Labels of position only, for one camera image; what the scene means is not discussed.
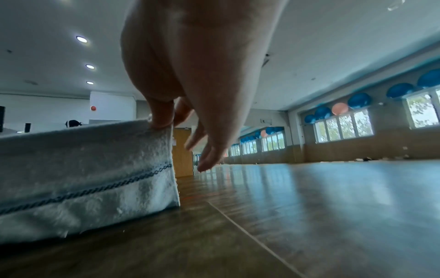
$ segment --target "white ceiling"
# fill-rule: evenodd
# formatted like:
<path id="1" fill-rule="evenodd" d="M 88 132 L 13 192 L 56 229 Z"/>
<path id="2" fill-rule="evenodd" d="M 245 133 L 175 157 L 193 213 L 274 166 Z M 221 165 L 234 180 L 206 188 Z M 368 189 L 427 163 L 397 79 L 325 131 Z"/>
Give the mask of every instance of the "white ceiling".
<path id="1" fill-rule="evenodd" d="M 120 59 L 119 34 L 129 2 L 3 1 L 0 90 L 84 97 L 96 90 L 141 99 Z M 301 104 L 440 40 L 438 0 L 406 0 L 388 11 L 393 2 L 291 0 L 269 48 L 253 108 Z M 77 35 L 89 43 L 78 42 Z"/>

